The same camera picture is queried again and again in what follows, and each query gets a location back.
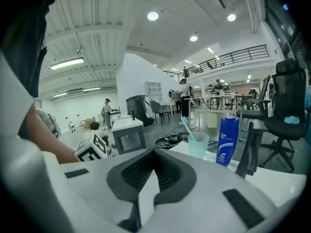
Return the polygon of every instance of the light blue cloth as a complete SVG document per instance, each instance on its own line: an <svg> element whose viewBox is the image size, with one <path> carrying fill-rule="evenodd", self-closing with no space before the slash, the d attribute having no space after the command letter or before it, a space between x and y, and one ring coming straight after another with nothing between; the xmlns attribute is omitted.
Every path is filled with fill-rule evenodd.
<svg viewBox="0 0 311 233"><path fill-rule="evenodd" d="M288 116L284 118L284 122L289 123L289 124L299 124L299 118L296 116Z"/></svg>

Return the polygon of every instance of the railing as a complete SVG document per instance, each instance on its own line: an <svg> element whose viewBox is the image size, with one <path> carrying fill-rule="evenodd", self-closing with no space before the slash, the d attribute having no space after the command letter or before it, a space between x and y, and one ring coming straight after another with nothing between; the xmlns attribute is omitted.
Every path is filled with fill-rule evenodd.
<svg viewBox="0 0 311 233"><path fill-rule="evenodd" d="M215 68L231 65L234 63L238 63L238 62L266 58L266 57L270 57L268 50L267 50L267 45L260 45L260 46L255 46L255 47L251 47L247 49L241 49L235 52L231 52L231 53L218 56L217 58L213 58L213 59L204 61L200 64L197 64L193 67L190 67L187 70L188 76L191 77L198 73L202 73L205 71L209 71ZM180 72L178 74L173 73L173 74L177 75L178 79L174 78L176 80L181 80L185 77L184 72Z"/></svg>

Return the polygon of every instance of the white cube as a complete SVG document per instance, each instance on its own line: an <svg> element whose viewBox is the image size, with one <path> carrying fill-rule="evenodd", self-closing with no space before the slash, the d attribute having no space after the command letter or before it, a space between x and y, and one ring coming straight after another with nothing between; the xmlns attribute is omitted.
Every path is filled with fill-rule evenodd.
<svg viewBox="0 0 311 233"><path fill-rule="evenodd" d="M95 133L89 133L79 143L74 156L79 161L101 160L108 157L108 149L105 142Z"/></svg>

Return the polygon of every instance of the plastic cup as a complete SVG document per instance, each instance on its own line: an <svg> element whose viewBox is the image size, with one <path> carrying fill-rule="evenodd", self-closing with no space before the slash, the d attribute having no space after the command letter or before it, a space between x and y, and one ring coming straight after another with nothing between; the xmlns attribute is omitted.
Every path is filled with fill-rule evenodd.
<svg viewBox="0 0 311 233"><path fill-rule="evenodd" d="M192 133L189 135L188 145L190 155L199 159L203 159L208 148L208 141L209 136L205 133Z"/></svg>

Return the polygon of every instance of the fluorescent light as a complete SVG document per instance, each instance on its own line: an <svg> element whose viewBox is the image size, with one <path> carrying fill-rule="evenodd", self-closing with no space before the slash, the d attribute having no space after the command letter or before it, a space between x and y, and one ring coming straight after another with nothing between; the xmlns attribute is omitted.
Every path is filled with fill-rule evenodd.
<svg viewBox="0 0 311 233"><path fill-rule="evenodd" d="M198 37L196 35L190 37L190 41L196 41Z"/></svg>
<svg viewBox="0 0 311 233"><path fill-rule="evenodd" d="M73 59L73 60L67 60L61 63L58 63L56 65L52 65L51 69L55 70L55 69L59 69L61 67L67 67L67 66L71 66L74 64L78 64L78 63L84 63L84 59L83 58L78 58L78 59Z"/></svg>
<svg viewBox="0 0 311 233"><path fill-rule="evenodd" d="M63 94L59 94L59 95L55 95L54 97L60 97L60 96L64 96L64 95L67 95L68 93L63 93Z"/></svg>
<svg viewBox="0 0 311 233"><path fill-rule="evenodd" d="M148 15L147 15L147 18L150 20L150 21L155 21L159 18L159 15L157 12L150 12Z"/></svg>
<svg viewBox="0 0 311 233"><path fill-rule="evenodd" d="M228 21L234 21L235 18L236 18L235 14L230 14L230 15L228 15L228 17L227 17Z"/></svg>
<svg viewBox="0 0 311 233"><path fill-rule="evenodd" d="M210 51L211 53L214 53L214 51L210 48L207 48L208 51Z"/></svg>
<svg viewBox="0 0 311 233"><path fill-rule="evenodd" d="M98 87L98 88L85 89L85 90L83 90L83 91L93 91L93 90L100 90L100 89L101 89L101 88Z"/></svg>

